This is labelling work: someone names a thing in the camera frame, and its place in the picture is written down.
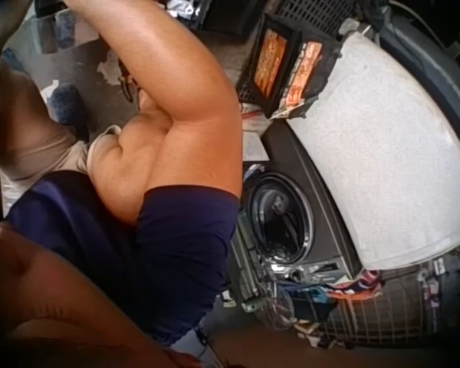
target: navy blue shirt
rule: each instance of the navy blue shirt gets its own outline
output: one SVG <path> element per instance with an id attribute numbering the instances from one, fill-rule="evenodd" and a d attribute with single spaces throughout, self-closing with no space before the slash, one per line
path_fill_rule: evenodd
<path id="1" fill-rule="evenodd" d="M 199 186 L 145 194 L 136 227 L 117 221 L 88 176 L 52 172 L 7 221 L 89 277 L 142 330 L 170 345 L 211 310 L 225 281 L 238 199 Z"/>

